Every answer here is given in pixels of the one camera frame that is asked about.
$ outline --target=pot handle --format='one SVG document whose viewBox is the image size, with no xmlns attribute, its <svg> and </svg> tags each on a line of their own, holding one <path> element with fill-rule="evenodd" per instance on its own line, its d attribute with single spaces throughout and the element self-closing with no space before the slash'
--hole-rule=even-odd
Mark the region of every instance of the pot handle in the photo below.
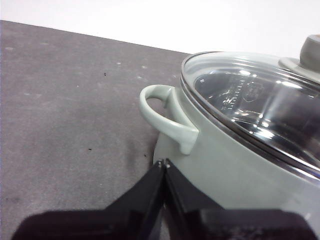
<svg viewBox="0 0 320 240">
<path fill-rule="evenodd" d="M 161 100 L 164 103 L 164 107 L 169 108 L 173 119 L 180 123 L 155 112 L 148 105 L 147 99 Z M 199 130 L 181 108 L 174 86 L 150 85 L 145 87 L 140 93 L 139 106 L 142 116 L 150 125 L 177 141 L 182 154 L 190 154 L 198 138 Z"/>
</svg>

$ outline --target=lid knob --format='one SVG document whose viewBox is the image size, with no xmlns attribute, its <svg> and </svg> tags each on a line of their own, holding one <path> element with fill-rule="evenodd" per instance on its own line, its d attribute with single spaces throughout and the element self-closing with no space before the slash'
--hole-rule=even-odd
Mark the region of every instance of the lid knob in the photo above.
<svg viewBox="0 0 320 240">
<path fill-rule="evenodd" d="M 300 52 L 300 63 L 306 69 L 320 73 L 320 35 L 306 38 Z"/>
</svg>

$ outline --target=glass lid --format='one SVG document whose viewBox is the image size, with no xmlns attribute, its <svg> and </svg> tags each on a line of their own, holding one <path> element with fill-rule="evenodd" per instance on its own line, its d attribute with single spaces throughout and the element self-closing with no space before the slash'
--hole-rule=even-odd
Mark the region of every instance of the glass lid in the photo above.
<svg viewBox="0 0 320 240">
<path fill-rule="evenodd" d="M 320 85 L 278 62 L 262 54 L 200 53 L 182 64 L 182 85 L 229 129 L 319 178 Z"/>
</svg>

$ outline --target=white background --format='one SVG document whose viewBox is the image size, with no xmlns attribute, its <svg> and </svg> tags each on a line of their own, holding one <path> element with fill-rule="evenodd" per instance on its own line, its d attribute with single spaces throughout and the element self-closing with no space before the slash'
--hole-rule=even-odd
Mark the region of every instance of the white background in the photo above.
<svg viewBox="0 0 320 240">
<path fill-rule="evenodd" d="M 299 57 L 320 0 L 2 0 L 1 19 L 174 51 Z"/>
</svg>

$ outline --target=lid rim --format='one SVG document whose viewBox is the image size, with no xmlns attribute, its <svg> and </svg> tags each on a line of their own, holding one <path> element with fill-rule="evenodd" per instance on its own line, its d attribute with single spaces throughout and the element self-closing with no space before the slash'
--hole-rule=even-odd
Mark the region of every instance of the lid rim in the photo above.
<svg viewBox="0 0 320 240">
<path fill-rule="evenodd" d="M 185 64 L 187 61 L 189 61 L 191 58 L 202 55 L 202 54 L 211 54 L 211 53 L 219 53 L 219 51 L 207 51 L 207 52 L 200 52 L 196 54 L 192 54 L 185 58 L 182 62 L 181 65 L 181 87 L 183 92 L 186 94 L 186 96 L 191 100 L 193 105 L 196 106 L 198 110 L 203 113 L 207 119 L 209 119 L 211 122 L 213 122 L 215 125 L 217 125 L 217 122 L 219 122 L 221 125 L 224 127 L 220 126 L 220 129 L 222 129 L 225 133 L 230 135 L 232 138 L 234 138 L 236 141 L 240 142 L 243 144 L 246 142 L 246 147 L 249 149 L 255 149 L 254 152 L 257 152 L 256 148 L 260 148 L 260 152 L 263 151 L 266 154 L 269 155 L 269 160 L 271 162 L 276 161 L 281 161 L 291 168 L 298 169 L 300 171 L 304 171 L 306 174 L 305 175 L 311 175 L 309 178 L 315 178 L 317 181 L 320 181 L 320 168 L 317 165 L 314 165 L 312 163 L 309 163 L 306 159 L 302 160 L 299 158 L 299 160 L 296 160 L 294 157 L 290 156 L 290 153 L 286 153 L 283 149 L 277 148 L 274 145 L 269 145 L 265 142 L 263 142 L 261 139 L 257 138 L 254 135 L 248 134 L 244 129 L 241 128 L 241 126 L 234 124 L 233 122 L 230 121 L 230 119 L 224 115 L 223 113 L 219 114 L 219 111 L 216 110 L 214 111 L 215 107 L 213 105 L 208 106 L 206 104 L 206 99 L 201 96 L 200 94 L 197 95 L 193 89 L 191 89 L 191 86 L 188 84 L 188 82 L 185 79 Z M 291 71 L 287 71 L 286 69 L 281 69 L 284 73 L 290 73 L 292 74 Z M 303 83 L 303 84 L 308 84 L 310 85 L 310 82 L 308 81 L 303 81 L 303 80 L 296 80 L 297 82 Z"/>
</svg>

